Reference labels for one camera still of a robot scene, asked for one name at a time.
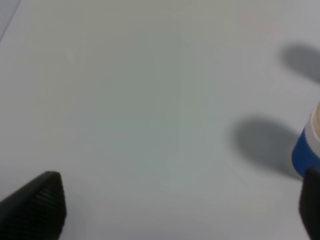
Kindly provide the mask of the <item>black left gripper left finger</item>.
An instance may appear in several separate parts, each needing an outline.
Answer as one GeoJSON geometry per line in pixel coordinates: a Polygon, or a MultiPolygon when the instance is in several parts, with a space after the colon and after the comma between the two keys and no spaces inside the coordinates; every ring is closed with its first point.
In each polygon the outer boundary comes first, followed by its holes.
{"type": "Polygon", "coordinates": [[[58,240],[66,217],[61,174],[46,171],[0,202],[0,238],[58,240]]]}

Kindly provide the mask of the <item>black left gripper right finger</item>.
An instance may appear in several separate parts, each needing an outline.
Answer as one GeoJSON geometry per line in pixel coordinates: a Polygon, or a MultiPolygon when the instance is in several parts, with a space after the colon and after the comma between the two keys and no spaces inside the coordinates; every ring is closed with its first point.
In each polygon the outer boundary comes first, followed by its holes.
{"type": "Polygon", "coordinates": [[[320,168],[312,167],[305,171],[299,213],[306,232],[311,240],[320,239],[320,168]]]}

